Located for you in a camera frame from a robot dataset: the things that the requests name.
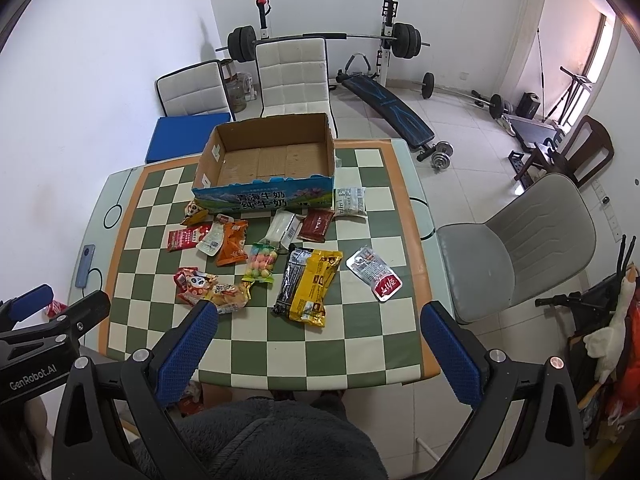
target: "yellow snack bag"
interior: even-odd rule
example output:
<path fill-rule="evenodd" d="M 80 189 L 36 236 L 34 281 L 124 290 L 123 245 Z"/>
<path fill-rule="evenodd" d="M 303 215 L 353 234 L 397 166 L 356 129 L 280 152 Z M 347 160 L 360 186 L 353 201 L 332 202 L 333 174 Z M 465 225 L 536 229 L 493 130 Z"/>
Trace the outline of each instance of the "yellow snack bag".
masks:
<path fill-rule="evenodd" d="M 324 295 L 340 265 L 340 251 L 314 250 L 306 259 L 305 270 L 289 309 L 289 319 L 324 326 Z"/>

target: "weight plate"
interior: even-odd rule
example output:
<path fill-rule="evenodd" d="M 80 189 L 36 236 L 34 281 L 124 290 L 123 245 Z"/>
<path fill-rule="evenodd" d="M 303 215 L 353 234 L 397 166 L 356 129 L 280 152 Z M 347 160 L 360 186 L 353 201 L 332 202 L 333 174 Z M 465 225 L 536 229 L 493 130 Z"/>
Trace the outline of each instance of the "weight plate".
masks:
<path fill-rule="evenodd" d="M 396 57 L 406 56 L 409 48 L 409 28 L 404 23 L 394 23 L 391 35 L 396 38 L 391 44 L 391 52 Z"/>
<path fill-rule="evenodd" d="M 240 50 L 245 61 L 255 61 L 255 30 L 251 25 L 240 29 Z"/>
<path fill-rule="evenodd" d="M 436 84 L 436 79 L 431 72 L 427 72 L 422 78 L 422 98 L 428 99 L 433 94 L 433 88 Z"/>
<path fill-rule="evenodd" d="M 453 146 L 446 140 L 441 140 L 436 144 L 436 152 L 445 153 L 446 155 L 453 155 Z"/>
<path fill-rule="evenodd" d="M 418 41 L 415 44 L 415 52 L 414 57 L 420 54 L 420 49 L 422 47 L 422 36 L 420 35 L 420 31 L 416 28 L 415 35 L 418 37 Z"/>
<path fill-rule="evenodd" d="M 415 45 L 418 43 L 418 35 L 415 33 L 413 25 L 406 24 L 406 28 L 409 30 L 409 46 L 404 54 L 405 59 L 411 59 L 415 55 Z"/>
<path fill-rule="evenodd" d="M 240 47 L 240 30 L 242 27 L 236 27 L 232 33 L 226 37 L 226 47 L 229 50 L 229 57 L 239 63 L 244 63 L 244 56 Z"/>
<path fill-rule="evenodd" d="M 489 107 L 489 113 L 494 119 L 500 119 L 504 113 L 504 99 L 500 94 L 494 94 L 489 99 L 491 106 Z"/>

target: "chair backrest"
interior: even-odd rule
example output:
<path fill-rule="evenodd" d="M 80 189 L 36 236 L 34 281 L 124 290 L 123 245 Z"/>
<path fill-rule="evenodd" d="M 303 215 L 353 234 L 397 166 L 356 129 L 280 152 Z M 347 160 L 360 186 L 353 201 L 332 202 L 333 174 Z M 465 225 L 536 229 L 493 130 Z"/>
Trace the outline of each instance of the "chair backrest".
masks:
<path fill-rule="evenodd" d="M 265 115 L 331 113 L 324 38 L 258 43 L 255 63 Z"/>
<path fill-rule="evenodd" d="M 576 176 L 578 187 L 582 187 L 606 166 L 615 151 L 607 129 L 593 117 L 585 115 L 560 146 L 560 153 Z"/>
<path fill-rule="evenodd" d="M 582 196 L 569 178 L 550 173 L 486 225 L 511 258 L 511 306 L 565 282 L 591 261 L 596 231 Z"/>
<path fill-rule="evenodd" d="M 235 115 L 219 59 L 212 59 L 163 75 L 156 81 L 156 93 L 166 116 L 216 114 Z"/>

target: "white chair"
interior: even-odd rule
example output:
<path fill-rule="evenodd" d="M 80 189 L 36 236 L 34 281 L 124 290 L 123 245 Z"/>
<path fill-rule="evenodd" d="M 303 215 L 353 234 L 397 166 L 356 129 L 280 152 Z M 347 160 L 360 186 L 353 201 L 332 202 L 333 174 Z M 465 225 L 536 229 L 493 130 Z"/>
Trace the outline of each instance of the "white chair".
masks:
<path fill-rule="evenodd" d="M 262 117 L 324 112 L 337 137 L 329 101 L 324 38 L 274 40 L 255 46 Z"/>
<path fill-rule="evenodd" d="M 163 75 L 156 81 L 156 93 L 166 116 L 228 112 L 231 119 L 236 120 L 229 105 L 219 59 Z"/>

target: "white wall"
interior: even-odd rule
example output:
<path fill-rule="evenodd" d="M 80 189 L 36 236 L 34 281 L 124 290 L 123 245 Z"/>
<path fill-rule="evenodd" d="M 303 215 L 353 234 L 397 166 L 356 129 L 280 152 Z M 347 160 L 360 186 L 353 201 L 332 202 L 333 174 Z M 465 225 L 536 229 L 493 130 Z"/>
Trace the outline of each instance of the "white wall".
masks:
<path fill-rule="evenodd" d="M 582 73 L 598 30 L 600 11 L 590 0 L 545 0 L 540 17 L 540 43 L 545 71 L 545 111 L 558 101 L 571 82 L 560 66 Z M 524 92 L 542 98 L 540 51 L 534 38 L 529 57 L 513 92 L 505 98 L 516 105 Z M 538 110 L 542 115 L 542 106 Z"/>
<path fill-rule="evenodd" d="M 609 73 L 588 114 L 603 124 L 613 142 L 616 152 L 613 160 L 596 178 L 609 196 L 622 232 L 629 240 L 633 235 L 640 237 L 640 186 L 635 183 L 636 178 L 640 179 L 639 80 L 640 53 L 622 28 Z M 593 189 L 585 187 L 582 193 L 596 225 L 596 253 L 587 267 L 593 285 L 615 271 L 619 245 Z M 639 251 L 640 244 L 634 251 L 636 264 L 640 262 Z"/>
<path fill-rule="evenodd" d="M 210 0 L 33 0 L 0 52 L 0 299 L 66 301 L 107 176 L 144 163 L 154 81 L 214 57 Z"/>
<path fill-rule="evenodd" d="M 271 0 L 272 35 L 304 32 L 379 34 L 383 0 Z M 392 59 L 389 77 L 422 80 L 433 72 L 443 86 L 491 93 L 504 59 L 509 55 L 521 0 L 398 0 L 398 21 L 417 27 L 423 47 L 418 57 Z M 251 24 L 259 30 L 255 0 L 212 0 L 220 37 Z M 329 42 L 330 75 L 343 68 L 353 52 L 375 60 L 372 40 Z M 253 71 L 247 63 L 239 70 Z M 468 73 L 466 81 L 460 73 Z"/>

